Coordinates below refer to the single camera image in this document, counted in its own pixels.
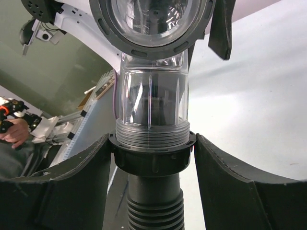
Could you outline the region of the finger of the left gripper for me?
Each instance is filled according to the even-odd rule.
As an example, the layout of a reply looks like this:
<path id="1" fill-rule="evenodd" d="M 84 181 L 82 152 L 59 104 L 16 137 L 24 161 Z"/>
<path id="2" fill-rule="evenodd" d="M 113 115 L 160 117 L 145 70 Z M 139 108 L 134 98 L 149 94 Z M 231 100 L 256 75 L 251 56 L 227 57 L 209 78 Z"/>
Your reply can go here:
<path id="1" fill-rule="evenodd" d="M 233 1 L 217 0 L 212 16 L 208 47 L 221 59 L 229 60 L 232 50 Z"/>

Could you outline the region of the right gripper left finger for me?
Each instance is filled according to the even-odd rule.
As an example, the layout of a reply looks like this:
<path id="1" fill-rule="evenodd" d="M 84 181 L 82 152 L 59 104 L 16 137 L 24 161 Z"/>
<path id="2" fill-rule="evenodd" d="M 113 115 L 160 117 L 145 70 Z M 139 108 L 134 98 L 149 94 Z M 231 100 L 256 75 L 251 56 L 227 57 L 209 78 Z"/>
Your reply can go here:
<path id="1" fill-rule="evenodd" d="M 103 135 L 80 153 L 28 177 L 0 182 L 3 230 L 100 230 L 111 151 Z"/>

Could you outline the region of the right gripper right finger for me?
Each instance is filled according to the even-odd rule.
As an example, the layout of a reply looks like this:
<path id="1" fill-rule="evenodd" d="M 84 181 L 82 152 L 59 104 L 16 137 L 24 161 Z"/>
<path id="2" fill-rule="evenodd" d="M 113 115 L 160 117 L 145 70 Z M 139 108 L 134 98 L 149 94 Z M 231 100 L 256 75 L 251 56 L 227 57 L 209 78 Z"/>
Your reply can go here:
<path id="1" fill-rule="evenodd" d="M 202 135 L 196 138 L 194 154 L 206 229 L 306 229 L 306 181 L 263 171 Z"/>

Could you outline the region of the clear plastic elbow fitting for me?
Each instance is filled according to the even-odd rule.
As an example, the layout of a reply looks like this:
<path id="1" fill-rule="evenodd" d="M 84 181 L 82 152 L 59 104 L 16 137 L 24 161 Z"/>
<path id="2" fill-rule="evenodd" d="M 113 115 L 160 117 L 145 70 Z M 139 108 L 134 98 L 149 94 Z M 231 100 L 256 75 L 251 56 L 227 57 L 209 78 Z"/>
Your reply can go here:
<path id="1" fill-rule="evenodd" d="M 115 140 L 133 149 L 189 141 L 188 50 L 203 37 L 213 0 L 92 0 L 102 34 L 122 52 Z"/>

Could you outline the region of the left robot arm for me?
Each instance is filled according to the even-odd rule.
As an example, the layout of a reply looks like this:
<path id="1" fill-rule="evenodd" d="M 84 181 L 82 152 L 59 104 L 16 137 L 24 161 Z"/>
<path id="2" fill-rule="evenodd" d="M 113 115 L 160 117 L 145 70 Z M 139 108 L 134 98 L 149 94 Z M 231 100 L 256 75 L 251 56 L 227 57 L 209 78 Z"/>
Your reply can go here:
<path id="1" fill-rule="evenodd" d="M 24 0 L 34 38 L 57 43 L 70 34 L 114 70 L 164 69 L 189 64 L 195 42 L 210 28 L 208 46 L 228 60 L 232 49 L 233 0 Z"/>

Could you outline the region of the operator hand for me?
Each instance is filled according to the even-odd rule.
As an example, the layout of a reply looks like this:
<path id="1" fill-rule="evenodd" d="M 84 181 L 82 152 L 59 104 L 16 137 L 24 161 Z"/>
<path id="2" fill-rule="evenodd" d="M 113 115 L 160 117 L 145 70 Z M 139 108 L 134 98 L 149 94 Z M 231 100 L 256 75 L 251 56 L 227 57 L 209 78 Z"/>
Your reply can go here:
<path id="1" fill-rule="evenodd" d="M 11 126 L 6 133 L 0 135 L 0 139 L 12 144 L 12 148 L 20 147 L 29 137 L 28 124 L 24 119 L 9 119 Z"/>

